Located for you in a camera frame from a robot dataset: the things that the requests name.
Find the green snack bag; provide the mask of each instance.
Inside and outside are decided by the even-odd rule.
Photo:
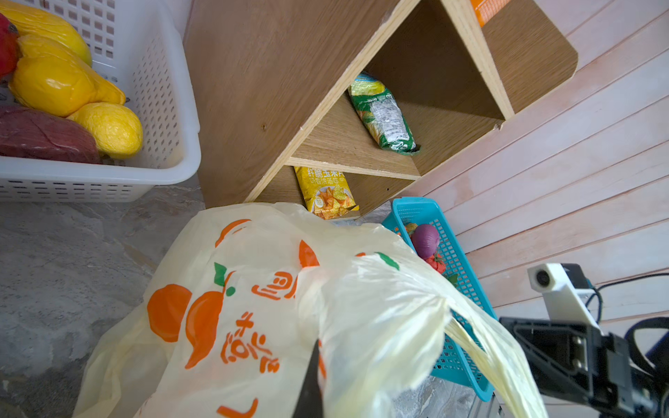
[[[404,155],[419,152],[420,146],[413,140],[393,94],[383,83],[369,74],[360,73],[349,87],[349,95],[358,116],[382,149]]]

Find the ground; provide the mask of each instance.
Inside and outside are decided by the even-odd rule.
[[[141,303],[202,209],[196,178],[132,203],[0,203],[0,418],[72,416],[100,336]],[[466,417],[473,398],[429,378],[395,406],[399,418]]]

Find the yellow mango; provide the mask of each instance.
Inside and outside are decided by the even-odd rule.
[[[47,37],[70,48],[89,67],[93,64],[90,48],[62,17],[9,0],[0,0],[0,13],[16,25],[20,36],[33,34]]]
[[[18,42],[23,57],[9,89],[23,105],[65,117],[88,103],[125,103],[120,89],[60,43],[38,35]]]

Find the snack bag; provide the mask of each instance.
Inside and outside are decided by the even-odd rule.
[[[323,219],[334,219],[359,210],[344,173],[295,167],[306,209]]]
[[[351,102],[374,140],[383,149],[415,155],[420,146],[402,116],[393,94],[369,74],[360,73],[349,87]]]
[[[483,27],[511,0],[472,0],[478,24]]]

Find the red onion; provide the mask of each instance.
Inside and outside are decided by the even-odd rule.
[[[437,231],[434,225],[430,225],[429,223],[418,225],[418,228],[411,235],[411,242],[416,250],[416,254],[422,259],[434,255],[440,241],[439,231]]]

